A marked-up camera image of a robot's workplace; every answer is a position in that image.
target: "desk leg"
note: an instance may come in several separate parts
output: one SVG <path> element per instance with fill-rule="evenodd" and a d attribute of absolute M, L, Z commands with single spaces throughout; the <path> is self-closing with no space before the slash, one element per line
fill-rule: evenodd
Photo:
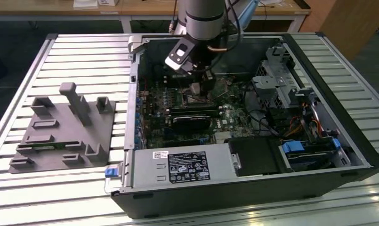
<path fill-rule="evenodd" d="M 27 21 L 27 22 L 28 22 L 28 25 L 31 26 L 31 28 L 34 30 L 36 30 L 39 28 L 38 21 Z"/>
<path fill-rule="evenodd" d="M 298 15 L 295 16 L 295 19 L 292 20 L 290 27 L 288 27 L 288 31 L 290 33 L 295 33 L 299 32 L 300 27 L 303 25 L 303 20 L 304 20 L 306 15 Z"/>
<path fill-rule="evenodd" d="M 124 33 L 132 33 L 131 28 L 131 16 L 122 16 L 120 17 L 122 29 Z"/>

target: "wooden desk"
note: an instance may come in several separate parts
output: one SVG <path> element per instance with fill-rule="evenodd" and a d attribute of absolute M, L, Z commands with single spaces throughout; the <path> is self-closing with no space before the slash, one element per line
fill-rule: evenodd
<path fill-rule="evenodd" d="M 175 0 L 123 0 L 123 27 L 128 28 L 131 20 L 171 20 L 174 3 Z M 268 6 L 274 6 L 274 8 L 256 8 L 252 20 L 290 20 L 288 32 L 298 32 L 311 10 L 302 9 L 294 0 L 284 0 L 282 3 Z"/>
<path fill-rule="evenodd" d="M 116 6 L 74 10 L 74 0 L 0 0 L 0 21 L 119 20 L 123 31 L 132 33 L 131 20 L 171 20 L 174 2 L 175 0 L 119 0 Z M 302 9 L 294 0 L 270 6 L 274 8 L 256 8 L 252 20 L 290 20 L 292 23 L 288 32 L 296 32 L 311 11 Z"/>

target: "power supply label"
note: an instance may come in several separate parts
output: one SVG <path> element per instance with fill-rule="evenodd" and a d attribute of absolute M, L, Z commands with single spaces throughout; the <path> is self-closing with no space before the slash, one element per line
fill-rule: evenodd
<path fill-rule="evenodd" d="M 206 152 L 170 154 L 168 174 L 174 184 L 210 180 Z"/>

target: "floor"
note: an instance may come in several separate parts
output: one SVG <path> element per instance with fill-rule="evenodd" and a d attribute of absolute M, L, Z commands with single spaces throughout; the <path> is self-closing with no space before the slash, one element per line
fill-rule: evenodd
<path fill-rule="evenodd" d="M 0 58 L 8 75 L 0 79 L 0 118 L 30 69 L 42 43 L 50 33 L 120 33 L 118 21 L 39 22 L 31 29 L 27 22 L 0 22 Z M 168 22 L 132 22 L 134 32 L 167 32 Z M 379 92 L 379 36 L 375 34 L 352 64 Z"/>

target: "slotted metal table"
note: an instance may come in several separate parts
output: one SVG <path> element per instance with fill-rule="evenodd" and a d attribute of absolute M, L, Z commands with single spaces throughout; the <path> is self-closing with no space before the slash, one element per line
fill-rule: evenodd
<path fill-rule="evenodd" d="M 34 114 L 34 97 L 75 82 L 87 101 L 118 102 L 110 164 L 123 161 L 130 34 L 48 36 L 0 121 L 0 225 L 362 225 L 379 224 L 379 174 L 322 197 L 134 220 L 104 192 L 104 167 L 10 174 L 10 161 Z M 295 33 L 324 81 L 379 152 L 379 95 L 326 37 Z M 306 86 L 308 82 L 296 70 Z"/>

